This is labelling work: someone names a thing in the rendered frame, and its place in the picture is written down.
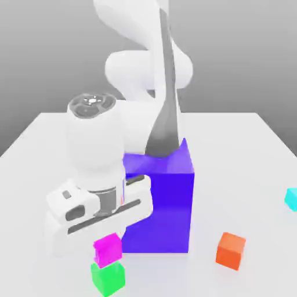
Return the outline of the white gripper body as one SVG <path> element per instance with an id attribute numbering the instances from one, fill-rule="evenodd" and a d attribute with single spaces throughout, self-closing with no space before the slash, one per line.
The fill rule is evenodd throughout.
<path id="1" fill-rule="evenodd" d="M 104 198 L 115 190 L 90 193 L 66 181 L 47 195 L 46 250 L 54 256 L 85 249 L 103 237 L 125 229 L 153 212 L 151 179 L 138 175 L 124 181 L 124 197 L 113 211 L 103 209 Z"/>

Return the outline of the small magenta cube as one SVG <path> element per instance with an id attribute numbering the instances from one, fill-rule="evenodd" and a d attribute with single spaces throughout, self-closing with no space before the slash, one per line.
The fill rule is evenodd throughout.
<path id="1" fill-rule="evenodd" d="M 122 258 L 122 241 L 117 233 L 110 234 L 93 243 L 95 262 L 102 269 Z"/>

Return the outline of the small green cube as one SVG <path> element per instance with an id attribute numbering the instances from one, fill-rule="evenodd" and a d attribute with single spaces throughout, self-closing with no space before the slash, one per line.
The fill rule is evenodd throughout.
<path id="1" fill-rule="evenodd" d="M 92 263 L 90 271 L 93 284 L 103 297 L 109 297 L 125 286 L 125 268 L 120 262 L 114 262 L 104 268 Z"/>

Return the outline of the small orange cube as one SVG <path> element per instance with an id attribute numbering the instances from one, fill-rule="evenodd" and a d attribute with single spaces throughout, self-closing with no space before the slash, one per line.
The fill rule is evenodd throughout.
<path id="1" fill-rule="evenodd" d="M 245 238 L 224 232 L 218 243 L 216 263 L 238 271 L 245 243 Z"/>

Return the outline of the small cyan cube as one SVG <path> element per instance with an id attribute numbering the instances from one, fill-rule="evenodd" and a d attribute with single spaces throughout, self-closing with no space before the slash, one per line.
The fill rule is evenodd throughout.
<path id="1" fill-rule="evenodd" d="M 297 187 L 287 189 L 284 201 L 289 209 L 297 212 Z"/>

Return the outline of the large blue box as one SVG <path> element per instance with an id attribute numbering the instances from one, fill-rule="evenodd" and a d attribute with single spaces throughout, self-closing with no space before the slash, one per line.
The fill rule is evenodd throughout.
<path id="1" fill-rule="evenodd" d="M 153 212 L 126 229 L 123 252 L 188 252 L 195 173 L 186 140 L 166 158 L 125 154 L 124 166 L 128 178 L 150 177 Z"/>

